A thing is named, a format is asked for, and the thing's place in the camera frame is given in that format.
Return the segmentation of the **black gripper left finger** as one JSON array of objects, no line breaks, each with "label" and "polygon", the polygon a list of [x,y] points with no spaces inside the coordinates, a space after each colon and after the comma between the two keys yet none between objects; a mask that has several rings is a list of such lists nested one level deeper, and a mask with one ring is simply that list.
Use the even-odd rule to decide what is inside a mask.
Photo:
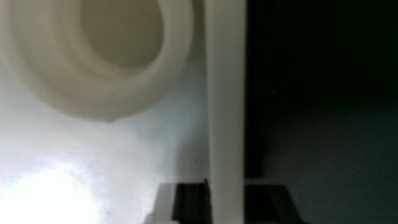
[{"label": "black gripper left finger", "polygon": [[210,187],[207,182],[178,184],[171,218],[180,224],[212,224]]}]

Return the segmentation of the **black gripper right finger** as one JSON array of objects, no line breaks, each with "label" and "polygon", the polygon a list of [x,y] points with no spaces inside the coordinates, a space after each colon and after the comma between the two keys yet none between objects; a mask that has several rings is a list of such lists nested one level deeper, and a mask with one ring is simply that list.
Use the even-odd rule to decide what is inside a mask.
[{"label": "black gripper right finger", "polygon": [[246,186],[246,224],[306,224],[285,185]]}]

